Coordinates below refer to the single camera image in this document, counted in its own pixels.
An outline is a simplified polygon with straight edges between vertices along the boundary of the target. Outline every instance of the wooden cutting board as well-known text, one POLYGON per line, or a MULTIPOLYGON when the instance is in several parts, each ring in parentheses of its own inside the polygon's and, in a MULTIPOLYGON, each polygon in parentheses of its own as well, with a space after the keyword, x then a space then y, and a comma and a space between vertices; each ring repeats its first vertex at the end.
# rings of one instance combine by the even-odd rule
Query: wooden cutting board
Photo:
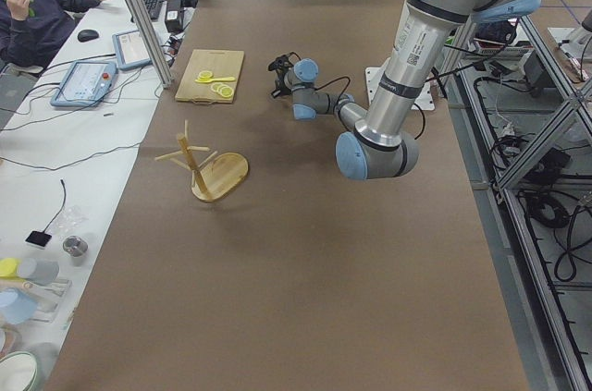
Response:
POLYGON ((232 103, 236 96, 243 58, 243 51, 194 49, 175 94, 175 100, 195 103, 232 103), (234 77, 234 81, 224 82, 234 90, 234 94, 231 97, 224 98, 212 91, 212 83, 195 82, 198 74, 203 70, 214 72, 214 78, 234 77))

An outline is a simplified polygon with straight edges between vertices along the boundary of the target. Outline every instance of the light blue container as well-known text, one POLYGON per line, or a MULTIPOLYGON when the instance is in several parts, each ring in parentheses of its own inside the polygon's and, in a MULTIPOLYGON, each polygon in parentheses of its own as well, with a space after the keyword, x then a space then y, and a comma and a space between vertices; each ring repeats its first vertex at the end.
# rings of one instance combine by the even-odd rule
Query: light blue container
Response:
POLYGON ((22 324, 37 310, 37 302, 19 289, 9 287, 0 292, 0 312, 10 324, 22 324))

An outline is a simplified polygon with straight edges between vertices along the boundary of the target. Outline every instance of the person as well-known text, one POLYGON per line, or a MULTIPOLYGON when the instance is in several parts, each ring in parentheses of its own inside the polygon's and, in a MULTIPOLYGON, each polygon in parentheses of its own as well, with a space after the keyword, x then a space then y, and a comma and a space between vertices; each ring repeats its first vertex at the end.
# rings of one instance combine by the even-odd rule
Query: person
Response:
POLYGON ((65 11, 86 12, 102 1, 0 0, 0 59, 46 68, 74 31, 74 19, 65 11))

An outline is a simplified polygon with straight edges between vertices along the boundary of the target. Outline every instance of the black cable on desk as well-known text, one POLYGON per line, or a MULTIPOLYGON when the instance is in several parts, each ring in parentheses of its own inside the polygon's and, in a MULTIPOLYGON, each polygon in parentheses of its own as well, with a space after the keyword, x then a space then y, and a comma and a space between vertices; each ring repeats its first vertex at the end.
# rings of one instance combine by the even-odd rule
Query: black cable on desk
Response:
MULTIPOLYGON (((27 91, 27 93, 25 93, 25 96, 23 97, 23 101, 25 98, 27 98, 27 96, 29 96, 29 94, 31 94, 31 92, 36 91, 39 88, 42 88, 43 86, 56 86, 59 83, 44 83, 44 84, 40 84, 39 86, 35 86, 34 88, 31 88, 27 91)), ((12 110, 12 109, 6 109, 4 107, 0 107, 0 111, 5 111, 5 112, 10 112, 12 114, 16 114, 17 116, 27 116, 28 114, 31 113, 31 104, 32 102, 34 102, 35 100, 39 100, 40 98, 43 98, 47 95, 47 93, 49 93, 49 91, 45 92, 43 95, 38 95, 36 97, 33 97, 31 99, 29 99, 29 110, 27 112, 19 112, 18 110, 12 110)))
POLYGON ((13 131, 13 130, 18 130, 18 129, 21 129, 21 128, 25 128, 26 126, 29 126, 29 125, 34 125, 34 124, 37 124, 37 123, 44 123, 46 121, 55 120, 56 118, 60 118, 61 116, 69 116, 69 115, 74 114, 76 112, 83 111, 84 109, 89 109, 91 107, 95 107, 95 106, 97 106, 100 103, 104 103, 104 104, 117 104, 121 100, 121 92, 123 91, 123 88, 125 88, 128 84, 131 84, 135 80, 137 80, 140 77, 140 74, 142 73, 142 70, 145 67, 148 67, 148 66, 150 66, 150 64, 144 65, 144 66, 140 67, 140 69, 138 69, 134 74, 132 74, 131 76, 129 76, 128 79, 126 79, 119 86, 116 86, 113 89, 111 89, 108 92, 106 92, 105 93, 105 96, 102 99, 100 99, 100 100, 95 100, 91 104, 88 104, 86 106, 81 106, 81 107, 79 107, 77 109, 72 109, 70 111, 67 111, 67 112, 65 112, 63 114, 59 114, 57 116, 50 116, 49 118, 44 118, 42 120, 33 120, 33 121, 30 121, 29 123, 23 123, 20 126, 16 126, 15 128, 4 128, 4 129, 0 129, 0 132, 3 132, 3 131, 10 132, 10 131, 13 131), (120 91, 119 91, 119 94, 118 94, 118 96, 117 96, 117 98, 116 98, 115 101, 113 101, 113 102, 107 102, 107 101, 105 101, 105 97, 109 93, 114 92, 114 91, 116 91, 118 89, 120 89, 120 91))
POLYGON ((63 61, 61 63, 55 63, 54 65, 50 66, 50 67, 46 67, 41 75, 43 75, 45 72, 47 72, 49 69, 53 69, 54 67, 58 67, 58 66, 62 66, 62 65, 69 65, 70 63, 74 63, 75 61, 81 61, 81 60, 92 60, 94 58, 103 58, 103 57, 109 57, 109 56, 115 56, 115 54, 102 54, 102 55, 94 55, 94 56, 87 56, 84 58, 77 58, 75 60, 69 60, 69 61, 63 61))
POLYGON ((114 153, 116 151, 121 151, 121 150, 125 150, 125 149, 132 149, 132 148, 137 148, 138 146, 140 146, 142 142, 138 141, 135 144, 131 144, 130 146, 117 146, 116 148, 110 149, 109 151, 100 151, 98 153, 93 153, 91 155, 89 155, 88 157, 84 157, 81 158, 80 160, 76 160, 74 162, 71 163, 67 163, 65 165, 60 165, 57 167, 48 167, 48 166, 41 166, 41 165, 30 165, 28 163, 22 163, 22 162, 17 162, 15 160, 11 160, 9 158, 3 157, 2 155, 0 155, 0 160, 4 160, 6 162, 12 163, 13 165, 18 165, 18 166, 24 166, 24 167, 29 167, 31 169, 40 169, 43 171, 50 171, 50 172, 55 172, 55 171, 59 171, 60 169, 64 169, 65 167, 70 167, 73 165, 77 165, 78 163, 83 163, 86 162, 88 160, 91 160, 95 157, 100 157, 103 155, 107 155, 109 153, 114 153))
POLYGON ((47 224, 47 226, 45 227, 45 229, 43 230, 43 232, 47 231, 47 228, 54 222, 54 220, 57 219, 57 216, 64 211, 64 206, 66 206, 66 183, 64 183, 63 179, 60 179, 59 182, 62 184, 62 190, 64 191, 64 199, 62 200, 62 205, 59 208, 59 211, 57 211, 57 213, 55 213, 54 218, 52 218, 50 220, 50 222, 47 224))

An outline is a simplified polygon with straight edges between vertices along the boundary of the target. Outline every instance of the small black square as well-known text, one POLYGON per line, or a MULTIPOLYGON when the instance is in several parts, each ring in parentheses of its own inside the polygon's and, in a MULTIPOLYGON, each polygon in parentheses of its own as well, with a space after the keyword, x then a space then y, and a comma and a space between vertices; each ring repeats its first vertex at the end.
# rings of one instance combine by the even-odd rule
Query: small black square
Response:
POLYGON ((25 238, 25 241, 32 243, 33 245, 40 246, 45 248, 45 245, 52 239, 52 236, 49 234, 45 234, 44 232, 40 231, 31 231, 29 236, 25 238))

